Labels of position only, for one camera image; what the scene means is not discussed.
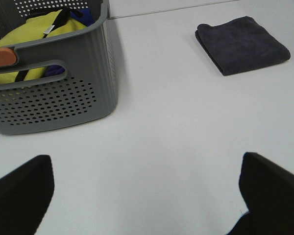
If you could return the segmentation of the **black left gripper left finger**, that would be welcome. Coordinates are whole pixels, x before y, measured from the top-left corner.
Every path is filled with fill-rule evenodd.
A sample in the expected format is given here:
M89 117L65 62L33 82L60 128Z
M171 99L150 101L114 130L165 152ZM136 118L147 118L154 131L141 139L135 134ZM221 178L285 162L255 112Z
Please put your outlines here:
M0 178L0 235L33 235L54 194L49 155L39 155Z

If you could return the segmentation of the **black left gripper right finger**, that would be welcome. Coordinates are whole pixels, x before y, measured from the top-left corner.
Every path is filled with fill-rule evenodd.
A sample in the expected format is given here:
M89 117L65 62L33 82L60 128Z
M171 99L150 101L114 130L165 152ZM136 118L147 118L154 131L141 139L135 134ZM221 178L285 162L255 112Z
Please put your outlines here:
M231 235L294 235L294 174L254 152L243 156L239 189L248 211Z

